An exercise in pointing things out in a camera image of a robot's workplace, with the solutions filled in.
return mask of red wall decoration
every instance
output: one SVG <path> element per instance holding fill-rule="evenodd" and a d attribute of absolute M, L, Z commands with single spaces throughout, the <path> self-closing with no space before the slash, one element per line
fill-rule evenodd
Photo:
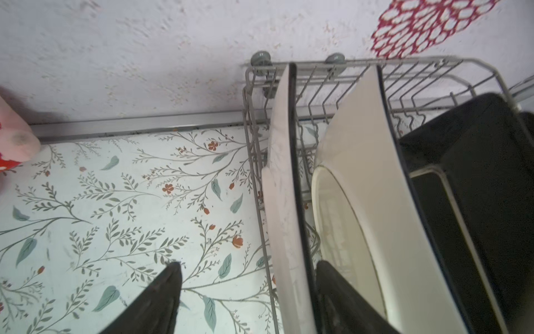
<path fill-rule="evenodd" d="M 500 0 L 393 0 L 380 15 L 372 50 L 403 58 L 445 41 L 489 12 Z"/>

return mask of red flower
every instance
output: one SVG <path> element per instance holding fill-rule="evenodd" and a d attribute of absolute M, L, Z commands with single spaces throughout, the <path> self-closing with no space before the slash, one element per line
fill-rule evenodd
<path fill-rule="evenodd" d="M 170 192 L 173 190 L 174 190 L 174 187 L 172 186 L 172 184 L 166 184 L 165 188 L 163 188 L 163 192 L 166 192 L 169 195 L 170 195 Z"/>
<path fill-rule="evenodd" d="M 500 0 L 393 0 L 373 33 L 378 57 L 403 58 L 440 44 Z"/>
<path fill-rule="evenodd" d="M 208 144 L 208 149 L 211 151 L 217 151 L 217 146 L 219 146 L 219 143 L 211 141 L 211 143 Z"/>
<path fill-rule="evenodd" d="M 243 246 L 243 238 L 238 238 L 238 236 L 234 236 L 232 239 L 232 245 L 234 245 L 235 248 L 241 248 Z"/>

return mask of metal wire rack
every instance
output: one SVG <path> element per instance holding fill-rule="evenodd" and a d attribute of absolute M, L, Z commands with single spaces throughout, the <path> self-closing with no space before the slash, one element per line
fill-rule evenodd
<path fill-rule="evenodd" d="M 261 169 L 266 163 L 267 149 L 260 145 L 260 127 L 268 129 L 271 103 L 276 94 L 278 80 L 287 63 L 273 63 L 266 51 L 254 54 L 251 66 L 245 72 L 246 85 L 243 88 L 243 120 L 249 147 L 251 178 L 256 201 L 257 218 L 263 245 L 263 201 Z M 334 116 L 343 98 L 358 83 L 371 66 L 382 68 L 382 80 L 387 97 L 388 112 L 392 118 L 396 135 L 401 137 L 421 126 L 439 114 L 484 92 L 498 92 L 517 111 L 512 94 L 498 71 L 478 59 L 446 57 L 423 57 L 406 59 L 358 59 L 345 60 L 340 53 L 326 61 L 305 61 L 297 63 L 297 133 L 300 134 L 299 163 L 301 187 L 306 220 L 310 237 L 311 254 L 314 261 L 320 258 L 320 238 L 315 231 L 311 212 L 311 175 L 315 149 Z M 269 266 L 266 274 L 271 277 Z M 278 322 L 271 292 L 271 306 L 278 333 Z"/>

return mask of teal leaf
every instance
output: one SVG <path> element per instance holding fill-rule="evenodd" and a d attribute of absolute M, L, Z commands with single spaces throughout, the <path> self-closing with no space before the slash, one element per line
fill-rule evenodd
<path fill-rule="evenodd" d="M 232 265 L 232 254 L 228 254 L 228 256 L 224 259 L 223 264 L 221 265 L 221 268 L 219 269 L 219 277 L 225 278 L 228 273 L 230 272 L 230 266 Z"/>
<path fill-rule="evenodd" d="M 309 127 L 305 127 L 306 130 L 308 130 L 308 132 L 310 133 L 310 135 L 312 135 L 313 137 L 317 138 L 317 132 L 313 129 L 310 129 Z"/>
<path fill-rule="evenodd" d="M 113 156 L 109 163 L 106 165 L 106 167 L 102 168 L 101 170 L 110 170 L 113 167 L 117 166 L 118 163 L 119 159 L 117 158 L 117 156 Z"/>
<path fill-rule="evenodd" d="M 30 255 L 30 253 L 34 250 L 35 246 L 37 246 L 37 240 L 35 240 L 34 238 L 28 238 L 26 239 L 26 241 L 24 241 L 24 244 L 20 249 L 19 256 L 17 257 L 17 263 L 15 264 L 15 267 L 17 267 L 22 260 L 24 260 L 28 257 L 28 255 Z"/>
<path fill-rule="evenodd" d="M 228 153 L 223 153 L 223 154 L 220 154 L 220 155 L 216 156 L 215 159 L 213 159 L 212 164 L 223 160 L 224 157 L 226 157 L 227 155 L 228 155 Z"/>
<path fill-rule="evenodd" d="M 20 220 L 20 221 L 27 221 L 28 219 L 30 219 L 30 217 L 28 217 L 27 215 L 25 214 L 22 214 L 19 209 L 17 209 L 16 207 L 13 206 L 13 218 L 15 218 L 16 220 Z"/>
<path fill-rule="evenodd" d="M 271 259 L 271 256 L 269 255 L 267 257 L 267 262 L 269 262 L 269 260 Z M 260 267 L 263 267 L 265 265 L 265 258 L 264 257 L 261 257 L 258 262 L 256 262 L 256 267 L 260 268 Z"/>
<path fill-rule="evenodd" d="M 116 287 L 113 285 L 108 286 L 104 293 L 102 294 L 102 297 L 100 297 L 100 301 L 98 302 L 97 307 L 93 310 L 93 312 L 100 312 L 104 309 L 104 307 L 108 306 L 112 302 L 114 302 L 121 293 L 117 290 Z"/>
<path fill-rule="evenodd" d="M 219 199 L 221 199 L 221 187 L 219 187 L 219 181 L 217 179 L 211 182 L 211 189 L 213 190 L 213 193 L 217 195 Z"/>
<path fill-rule="evenodd" d="M 243 202 L 243 194 L 241 194 L 241 197 L 235 200 L 235 202 L 230 207 L 230 211 L 233 213 L 237 213 L 239 208 L 241 207 L 241 203 Z"/>
<path fill-rule="evenodd" d="M 204 301 L 204 318 L 211 328 L 212 332 L 215 332 L 215 325 L 217 324 L 217 315 L 215 314 L 215 302 L 212 298 L 202 297 Z"/>
<path fill-rule="evenodd" d="M 185 307 L 185 308 L 187 308 L 188 310 L 191 310 L 191 309 L 189 308 L 189 306 L 187 306 L 183 301 L 180 301 L 180 306 L 181 306 L 181 307 Z"/>

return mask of speckled wallpaper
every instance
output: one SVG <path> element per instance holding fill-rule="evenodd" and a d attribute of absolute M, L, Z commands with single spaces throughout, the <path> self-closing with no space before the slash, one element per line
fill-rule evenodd
<path fill-rule="evenodd" d="M 534 73 L 532 0 L 0 0 L 0 95 L 31 123 L 242 108 L 251 55 L 454 54 Z"/>

